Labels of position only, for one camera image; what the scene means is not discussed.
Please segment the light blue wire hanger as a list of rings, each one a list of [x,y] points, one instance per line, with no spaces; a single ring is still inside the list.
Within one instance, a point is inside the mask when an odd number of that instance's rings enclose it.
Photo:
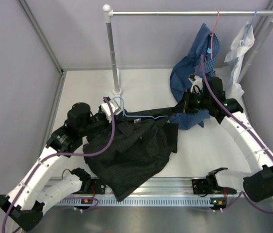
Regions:
[[[131,119],[132,118],[144,118],[144,119],[158,120],[158,119],[165,118],[165,117],[169,116],[169,114],[163,114],[163,113],[159,112],[159,111],[162,111],[162,109],[158,109],[157,113],[153,113],[154,109],[140,111],[140,112],[134,112],[134,113],[128,113],[125,109],[124,99],[122,97],[119,97],[119,96],[113,97],[111,100],[115,101],[119,105],[120,114],[123,117],[126,117],[128,119],[130,119],[130,118]]]

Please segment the black pinstripe shirt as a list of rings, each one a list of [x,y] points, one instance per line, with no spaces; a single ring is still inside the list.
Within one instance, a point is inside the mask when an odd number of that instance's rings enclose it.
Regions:
[[[85,158],[91,171],[112,189],[117,201],[123,201],[161,172],[171,153],[177,152],[178,125],[168,121],[175,110],[154,109],[151,113],[163,116],[138,123],[128,119],[116,121],[111,145],[100,155]]]

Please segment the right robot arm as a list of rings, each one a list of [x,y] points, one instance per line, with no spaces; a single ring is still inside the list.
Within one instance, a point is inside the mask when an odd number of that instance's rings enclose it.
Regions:
[[[273,153],[257,135],[241,105],[234,98],[226,98],[218,77],[203,80],[190,75],[188,80],[192,86],[184,92],[183,113],[207,110],[232,137],[250,168],[250,172],[226,167],[209,172],[208,190],[217,193],[231,188],[244,192],[253,202],[273,197]]]

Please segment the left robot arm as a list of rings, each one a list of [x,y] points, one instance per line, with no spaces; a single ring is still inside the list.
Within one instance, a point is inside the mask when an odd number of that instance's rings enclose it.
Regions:
[[[115,134],[115,107],[104,98],[99,112],[91,113],[87,103],[74,104],[67,113],[64,125],[55,130],[42,152],[25,177],[8,194],[0,195],[0,209],[5,212],[1,231],[6,231],[8,219],[19,229],[32,230],[45,213],[72,193],[87,193],[90,190],[90,176],[84,169],[72,170],[67,178],[45,188],[53,173],[71,157],[95,157],[104,153],[112,144]],[[83,144],[83,138],[111,127],[111,135],[104,147],[90,153],[76,153]]]

